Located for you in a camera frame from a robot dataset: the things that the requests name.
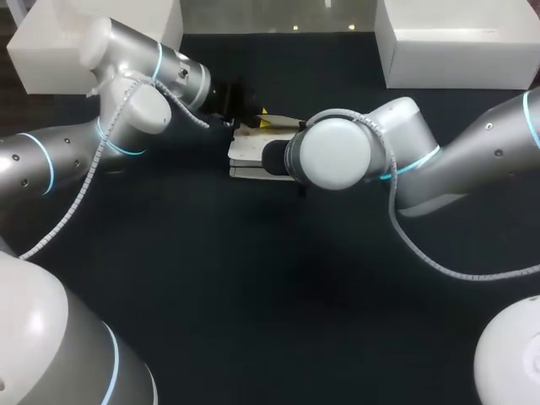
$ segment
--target blue led ring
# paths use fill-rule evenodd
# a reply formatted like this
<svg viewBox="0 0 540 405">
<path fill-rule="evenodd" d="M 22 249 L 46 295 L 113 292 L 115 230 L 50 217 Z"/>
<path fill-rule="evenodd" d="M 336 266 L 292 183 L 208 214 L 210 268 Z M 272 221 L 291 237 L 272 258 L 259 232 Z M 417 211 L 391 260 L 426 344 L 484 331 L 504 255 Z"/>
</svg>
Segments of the blue led ring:
<svg viewBox="0 0 540 405">
<path fill-rule="evenodd" d="M 114 348 L 115 352 L 115 363 L 112 367 L 112 376 L 111 376 L 111 382 L 109 383 L 109 388 L 107 389 L 107 392 L 105 393 L 105 397 L 103 398 L 103 401 L 101 402 L 101 405 L 107 405 L 111 399 L 112 392 L 115 390 L 116 386 L 116 380 L 118 379 L 118 368 L 120 365 L 120 354 L 118 350 L 118 342 L 116 341 L 115 334 L 113 331 L 109 328 L 109 326 L 103 322 L 107 330 L 109 331 L 109 334 L 111 335 L 112 340 L 112 347 Z"/>
<path fill-rule="evenodd" d="M 98 121 L 97 121 L 97 125 L 96 125 L 97 129 L 98 129 L 98 132 L 100 133 L 100 136 L 101 136 L 101 139 L 103 139 L 105 137 L 105 134 L 103 133 L 103 131 L 101 130 L 101 125 L 100 125 L 100 118 L 98 117 Z M 146 149 L 145 150 L 142 150 L 140 152 L 130 152 L 128 150 L 125 150 L 125 149 L 122 149 L 120 148 L 119 146 L 116 146 L 113 142 L 111 141 L 107 141 L 107 144 L 111 147 L 111 149 L 115 150 L 116 152 L 120 153 L 120 154 L 126 154 L 127 156 L 140 156 L 141 154 L 143 154 L 144 152 L 146 152 Z"/>
<path fill-rule="evenodd" d="M 41 141 L 38 138 L 36 138 L 35 136 L 30 135 L 29 133 L 26 133 L 26 132 L 21 132 L 21 133 L 18 133 L 17 135 L 22 135 L 23 137 L 30 138 L 32 141 L 35 142 L 35 144 L 37 146 L 40 147 L 40 149 L 45 154 L 45 157 L 47 159 L 47 163 L 49 164 L 49 174 L 50 174 L 49 187 L 43 193 L 43 195 L 45 196 L 46 194 L 48 194 L 52 190 L 52 186 L 54 185 L 54 166 L 52 165 L 51 156 L 49 156 L 49 153 L 47 152 L 47 149 L 45 148 L 43 143 L 41 143 Z"/>
<path fill-rule="evenodd" d="M 400 170 L 398 170 L 397 174 L 402 175 L 403 173 L 405 173 L 407 171 L 410 171 L 412 169 L 416 169 L 416 168 L 420 167 L 421 165 L 424 165 L 425 163 L 427 163 L 428 160 L 433 158 L 439 151 L 440 151 L 440 146 L 437 146 L 431 152 L 426 154 L 422 159 L 418 159 L 416 162 L 411 163 L 410 165 L 407 165 L 407 166 L 401 168 Z M 389 180 L 391 178 L 392 178 L 392 174 L 382 175 L 381 176 L 381 180 Z"/>
<path fill-rule="evenodd" d="M 529 126 L 529 130 L 531 131 L 532 139 L 534 139 L 534 142 L 540 149 L 540 138 L 538 138 L 538 133 L 536 128 L 534 127 L 534 124 L 532 123 L 531 112 L 529 111 L 528 91 L 523 95 L 523 113 L 525 114 L 526 124 Z"/>
</svg>

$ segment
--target robotic arm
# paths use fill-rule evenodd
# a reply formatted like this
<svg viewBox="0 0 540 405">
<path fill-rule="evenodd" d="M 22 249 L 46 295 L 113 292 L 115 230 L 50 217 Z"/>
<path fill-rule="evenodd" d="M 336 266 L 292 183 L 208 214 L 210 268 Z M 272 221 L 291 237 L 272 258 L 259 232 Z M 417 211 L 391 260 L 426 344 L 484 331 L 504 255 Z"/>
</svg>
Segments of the robotic arm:
<svg viewBox="0 0 540 405">
<path fill-rule="evenodd" d="M 126 92 L 151 78 L 185 110 L 219 115 L 224 121 L 246 112 L 239 84 L 212 80 L 201 63 L 148 38 L 113 19 L 97 19 L 80 52 L 83 66 L 96 77 L 100 115 L 91 122 L 18 133 L 0 140 L 0 201 L 44 195 L 85 176 L 106 129 L 115 122 L 100 166 L 117 170 L 145 153 L 151 135 L 163 132 L 171 110 L 152 83 L 142 84 L 125 102 Z M 193 120 L 208 125 L 191 116 Z"/>
<path fill-rule="evenodd" d="M 409 98 L 366 116 L 328 110 L 311 118 L 290 142 L 269 143 L 262 151 L 262 164 L 273 175 L 342 190 L 361 179 L 389 181 L 390 149 L 397 163 L 397 209 L 418 217 L 489 182 L 540 167 L 540 123 L 533 119 L 539 113 L 537 89 L 487 111 L 441 148 Z M 362 117 L 378 127 L 386 147 Z"/>
</svg>

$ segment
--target cable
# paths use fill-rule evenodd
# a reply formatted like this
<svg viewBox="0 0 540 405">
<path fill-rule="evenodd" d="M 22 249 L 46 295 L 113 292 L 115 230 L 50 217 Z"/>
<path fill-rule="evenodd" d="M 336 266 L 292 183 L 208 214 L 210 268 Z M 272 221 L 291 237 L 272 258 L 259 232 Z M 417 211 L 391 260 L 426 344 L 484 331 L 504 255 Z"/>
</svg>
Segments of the cable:
<svg viewBox="0 0 540 405">
<path fill-rule="evenodd" d="M 95 171 L 98 167 L 98 164 L 101 160 L 101 155 L 103 154 L 103 149 L 109 142 L 109 136 L 112 134 L 112 131 L 116 125 L 116 122 L 118 121 L 118 118 L 120 117 L 120 114 L 126 107 L 129 100 L 132 98 L 132 96 L 136 93 L 137 89 L 143 85 L 143 84 L 150 84 L 155 86 L 157 89 L 161 90 L 162 93 L 164 93 L 167 97 L 169 97 L 175 105 L 177 105 L 187 116 L 188 118 L 197 124 L 198 126 L 209 129 L 210 126 L 204 122 L 203 120 L 200 120 L 199 118 L 195 117 L 191 111 L 187 109 L 185 105 L 181 103 L 180 100 L 178 100 L 173 93 L 159 80 L 155 80 L 146 76 L 140 76 L 139 78 L 134 78 L 132 76 L 133 72 L 122 72 L 120 73 L 121 76 L 129 77 L 134 80 L 134 83 L 126 90 L 124 99 L 122 100 L 122 103 L 116 108 L 115 113 L 113 114 L 111 118 L 111 124 L 109 125 L 109 128 L 107 131 L 103 134 L 101 137 L 100 144 L 98 145 L 97 150 L 95 151 L 94 158 L 92 159 L 92 164 L 90 165 L 88 174 L 86 175 L 86 178 L 84 179 L 84 183 L 81 186 L 81 189 L 79 190 L 77 196 L 75 197 L 75 201 L 73 201 L 71 207 L 69 210 L 65 213 L 65 215 L 62 217 L 60 222 L 47 234 L 45 235 L 32 249 L 27 251 L 24 255 L 20 256 L 19 259 L 21 260 L 28 260 L 33 255 L 35 255 L 38 251 L 43 249 L 45 246 L 47 246 L 51 240 L 63 229 L 64 226 L 69 222 L 69 220 L 72 218 L 72 216 L 77 211 L 78 207 L 80 206 L 81 202 L 83 201 L 84 197 L 86 196 L 86 192 L 88 191 L 90 187 L 90 183 L 94 179 Z M 100 84 L 98 86 L 97 90 L 93 89 L 88 95 L 95 95 L 99 93 L 99 89 L 103 87 L 103 84 Z"/>
<path fill-rule="evenodd" d="M 487 275 L 473 275 L 473 274 L 464 274 L 450 270 L 447 267 L 442 266 L 435 260 L 431 259 L 426 255 L 419 247 L 417 247 L 414 242 L 408 237 L 401 225 L 399 224 L 396 216 L 396 195 L 397 195 L 397 162 L 394 151 L 390 144 L 386 144 L 384 135 L 379 127 L 367 116 L 360 114 L 356 111 L 351 110 L 328 110 L 323 111 L 322 113 L 317 114 L 311 118 L 307 125 L 313 125 L 316 121 L 321 119 L 323 116 L 329 115 L 338 115 L 338 116 L 347 116 L 353 118 L 355 122 L 359 122 L 367 126 L 381 142 L 381 146 L 386 151 L 386 157 L 390 161 L 390 173 L 391 173 L 391 185 L 390 185 L 390 196 L 388 197 L 388 215 L 390 216 L 391 224 L 396 230 L 397 234 L 402 238 L 403 242 L 408 246 L 408 248 L 413 251 L 416 256 L 418 256 L 422 261 L 426 262 L 433 269 L 437 270 L 440 273 L 445 274 L 446 276 L 457 278 L 464 281 L 476 281 L 476 282 L 488 282 L 488 281 L 498 281 L 505 280 L 509 278 L 518 278 L 529 276 L 531 274 L 540 272 L 540 265 L 531 266 L 523 268 L 521 270 L 510 271 L 506 273 L 496 273 L 496 274 L 487 274 Z"/>
</svg>

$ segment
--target yellow object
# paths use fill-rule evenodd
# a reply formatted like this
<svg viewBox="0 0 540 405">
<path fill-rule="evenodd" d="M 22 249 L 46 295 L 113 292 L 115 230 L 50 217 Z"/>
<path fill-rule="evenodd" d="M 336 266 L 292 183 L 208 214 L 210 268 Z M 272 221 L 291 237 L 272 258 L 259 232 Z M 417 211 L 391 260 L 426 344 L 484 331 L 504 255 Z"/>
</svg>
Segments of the yellow object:
<svg viewBox="0 0 540 405">
<path fill-rule="evenodd" d="M 262 107 L 262 114 L 267 114 L 268 111 L 266 108 Z M 260 128 L 266 128 L 266 127 L 270 127 L 272 124 L 268 121 L 264 121 L 263 119 L 261 119 L 261 126 Z"/>
</svg>

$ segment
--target white box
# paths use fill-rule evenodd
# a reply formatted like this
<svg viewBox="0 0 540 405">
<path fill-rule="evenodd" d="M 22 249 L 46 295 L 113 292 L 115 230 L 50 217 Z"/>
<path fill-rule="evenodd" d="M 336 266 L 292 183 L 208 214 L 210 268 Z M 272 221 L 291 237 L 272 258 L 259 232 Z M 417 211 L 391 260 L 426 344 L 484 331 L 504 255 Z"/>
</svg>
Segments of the white box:
<svg viewBox="0 0 540 405">
<path fill-rule="evenodd" d="M 528 89 L 540 20 L 527 0 L 378 0 L 389 89 Z"/>
<path fill-rule="evenodd" d="M 38 0 L 8 44 L 28 94 L 81 95 L 96 85 L 78 61 L 78 44 L 96 15 L 180 48 L 180 0 Z"/>
</svg>

